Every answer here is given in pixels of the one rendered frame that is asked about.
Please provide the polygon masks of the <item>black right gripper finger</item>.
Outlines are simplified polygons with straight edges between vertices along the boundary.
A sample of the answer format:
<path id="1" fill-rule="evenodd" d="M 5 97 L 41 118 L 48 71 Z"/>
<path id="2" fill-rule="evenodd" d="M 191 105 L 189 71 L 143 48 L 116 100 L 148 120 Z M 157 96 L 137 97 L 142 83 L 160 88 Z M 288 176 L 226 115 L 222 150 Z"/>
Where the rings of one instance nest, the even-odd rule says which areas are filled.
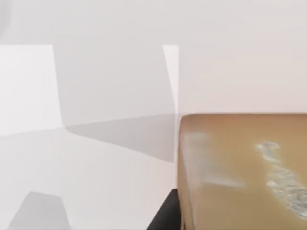
<path id="1" fill-rule="evenodd" d="M 180 230 L 180 204 L 177 189 L 172 189 L 146 230 Z"/>

